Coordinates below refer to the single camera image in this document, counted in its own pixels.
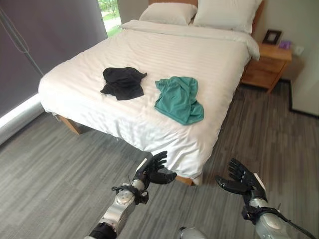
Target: teal clothing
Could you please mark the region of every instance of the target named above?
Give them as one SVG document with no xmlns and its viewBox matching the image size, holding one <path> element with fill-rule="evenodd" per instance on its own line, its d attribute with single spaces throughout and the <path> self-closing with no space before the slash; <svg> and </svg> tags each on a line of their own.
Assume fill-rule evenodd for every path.
<svg viewBox="0 0 319 239">
<path fill-rule="evenodd" d="M 183 125 L 203 120 L 204 107 L 196 100 L 197 80 L 173 76 L 155 84 L 161 92 L 155 109 Z"/>
</svg>

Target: white duvet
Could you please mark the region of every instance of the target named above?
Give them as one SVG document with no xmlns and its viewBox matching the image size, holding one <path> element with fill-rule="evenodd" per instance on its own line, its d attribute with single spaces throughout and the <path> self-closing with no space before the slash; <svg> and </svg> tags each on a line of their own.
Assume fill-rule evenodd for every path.
<svg viewBox="0 0 319 239">
<path fill-rule="evenodd" d="M 168 169 L 182 177 L 202 173 L 218 139 L 233 93 L 257 43 L 245 33 L 133 20 L 122 32 L 56 66 L 40 81 L 47 112 L 124 139 L 152 154 L 167 150 Z M 103 95 L 102 72 L 134 67 L 144 96 L 117 101 Z M 155 81 L 189 76 L 198 81 L 197 100 L 204 120 L 183 126 L 154 108 L 160 91 Z"/>
</svg>

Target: purple object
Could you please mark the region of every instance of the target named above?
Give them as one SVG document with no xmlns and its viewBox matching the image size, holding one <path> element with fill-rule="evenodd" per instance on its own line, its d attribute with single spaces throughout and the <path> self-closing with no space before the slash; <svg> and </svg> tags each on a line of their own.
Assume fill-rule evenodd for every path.
<svg viewBox="0 0 319 239">
<path fill-rule="evenodd" d="M 279 48 L 290 49 L 291 41 L 281 41 L 279 44 Z"/>
</svg>

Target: bedside table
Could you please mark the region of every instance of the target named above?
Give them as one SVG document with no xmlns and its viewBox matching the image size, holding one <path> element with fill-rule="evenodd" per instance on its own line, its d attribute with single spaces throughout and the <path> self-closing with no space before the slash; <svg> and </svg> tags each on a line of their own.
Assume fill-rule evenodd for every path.
<svg viewBox="0 0 319 239">
<path fill-rule="evenodd" d="M 267 88 L 270 93 L 292 60 L 292 51 L 277 45 L 258 43 L 260 60 L 251 60 L 240 80 L 243 84 Z"/>
</svg>

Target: wall outlet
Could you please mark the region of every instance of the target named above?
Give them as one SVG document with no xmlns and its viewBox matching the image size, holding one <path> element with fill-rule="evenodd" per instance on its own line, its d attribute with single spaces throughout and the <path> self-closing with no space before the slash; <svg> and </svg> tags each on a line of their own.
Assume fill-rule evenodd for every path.
<svg viewBox="0 0 319 239">
<path fill-rule="evenodd" d="M 301 56 L 301 54 L 304 52 L 303 46 L 293 46 L 293 54 L 296 56 Z"/>
</svg>

